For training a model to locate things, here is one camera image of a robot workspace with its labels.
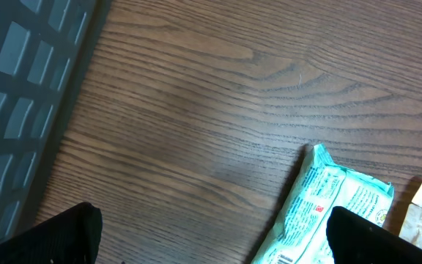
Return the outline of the teal wet wipes pack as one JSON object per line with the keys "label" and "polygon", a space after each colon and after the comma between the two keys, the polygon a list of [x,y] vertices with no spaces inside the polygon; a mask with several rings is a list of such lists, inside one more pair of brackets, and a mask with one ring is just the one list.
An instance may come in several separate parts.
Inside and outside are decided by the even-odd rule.
{"label": "teal wet wipes pack", "polygon": [[335,206],[382,226],[394,187],[335,164],[323,144],[305,156],[286,201],[253,263],[334,263],[326,229]]}

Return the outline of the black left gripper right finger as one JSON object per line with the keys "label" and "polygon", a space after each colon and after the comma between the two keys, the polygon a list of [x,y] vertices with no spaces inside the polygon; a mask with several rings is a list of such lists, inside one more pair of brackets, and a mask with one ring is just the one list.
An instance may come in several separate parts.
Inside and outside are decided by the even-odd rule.
{"label": "black left gripper right finger", "polygon": [[422,249],[341,206],[327,220],[335,264],[422,264]]}

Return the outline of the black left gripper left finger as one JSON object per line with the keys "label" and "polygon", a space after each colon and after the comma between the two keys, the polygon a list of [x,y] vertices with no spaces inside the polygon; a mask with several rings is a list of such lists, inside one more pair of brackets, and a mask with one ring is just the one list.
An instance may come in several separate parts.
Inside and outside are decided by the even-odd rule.
{"label": "black left gripper left finger", "polygon": [[79,203],[1,243],[0,264],[95,263],[102,229],[101,210]]}

